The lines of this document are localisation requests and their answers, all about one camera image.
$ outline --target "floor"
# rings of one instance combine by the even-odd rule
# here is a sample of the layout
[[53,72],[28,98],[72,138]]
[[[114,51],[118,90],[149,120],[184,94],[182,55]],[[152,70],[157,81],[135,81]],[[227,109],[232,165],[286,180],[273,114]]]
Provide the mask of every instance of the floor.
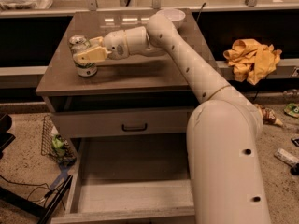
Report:
[[[273,108],[283,123],[290,127],[299,127],[299,120],[283,112],[289,102],[299,102],[298,97],[285,99],[264,98],[258,96],[254,101],[260,105]],[[0,104],[0,112],[7,112],[13,119],[9,130],[16,139],[4,151],[0,160],[0,175],[4,178],[19,183],[42,184],[48,183],[55,187],[64,180],[65,174],[72,174],[73,168],[61,170],[53,160],[41,154],[43,135],[43,122],[48,115],[43,103],[25,105]],[[299,133],[292,130],[283,130],[272,125],[264,125],[263,134],[258,139],[257,148],[263,173],[265,192],[268,199],[272,224],[297,224],[299,213],[299,175],[290,174],[290,167],[274,157],[275,152],[281,147],[299,158],[299,147],[292,142],[292,137]],[[40,200],[47,192],[26,185],[8,184],[0,178],[0,185],[29,200]],[[59,203],[53,217],[62,217],[64,206]],[[10,223],[37,223],[38,218],[22,210],[0,201],[0,224]]]

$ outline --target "orange towel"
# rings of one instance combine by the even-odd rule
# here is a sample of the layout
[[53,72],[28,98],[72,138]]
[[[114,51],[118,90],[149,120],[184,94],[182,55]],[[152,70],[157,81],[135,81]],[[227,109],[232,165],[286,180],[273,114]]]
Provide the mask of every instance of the orange towel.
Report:
[[223,52],[229,66],[234,67],[235,80],[245,79],[252,85],[276,70],[280,61],[280,49],[262,45],[254,39],[236,40],[232,49]]

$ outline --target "can lid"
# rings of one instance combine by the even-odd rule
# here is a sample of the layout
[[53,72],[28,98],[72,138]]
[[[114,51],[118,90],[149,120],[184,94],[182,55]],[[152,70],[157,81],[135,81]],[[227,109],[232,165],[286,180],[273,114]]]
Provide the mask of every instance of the can lid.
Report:
[[84,35],[73,35],[69,38],[69,43],[72,45],[82,44],[86,42],[87,38]]

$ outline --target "drawer handle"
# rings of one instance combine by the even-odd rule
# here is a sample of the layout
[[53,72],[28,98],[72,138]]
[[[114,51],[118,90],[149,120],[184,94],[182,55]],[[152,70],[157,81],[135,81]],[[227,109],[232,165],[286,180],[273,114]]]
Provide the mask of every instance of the drawer handle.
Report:
[[136,127],[136,126],[125,126],[124,124],[122,124],[121,126],[122,130],[124,132],[141,132],[141,131],[145,131],[148,129],[148,124],[145,123],[142,127]]

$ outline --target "black basket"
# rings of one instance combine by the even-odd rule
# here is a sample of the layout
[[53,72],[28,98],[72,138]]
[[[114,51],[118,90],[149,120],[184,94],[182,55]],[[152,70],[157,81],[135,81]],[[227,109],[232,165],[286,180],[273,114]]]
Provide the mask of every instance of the black basket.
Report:
[[58,156],[52,147],[52,136],[51,131],[54,125],[50,120],[50,116],[44,117],[43,122],[43,133],[42,133],[42,145],[41,145],[41,155],[47,156],[58,164],[63,164],[64,166],[73,165],[76,161],[76,157],[72,152],[71,147],[64,141],[65,154],[63,157]]

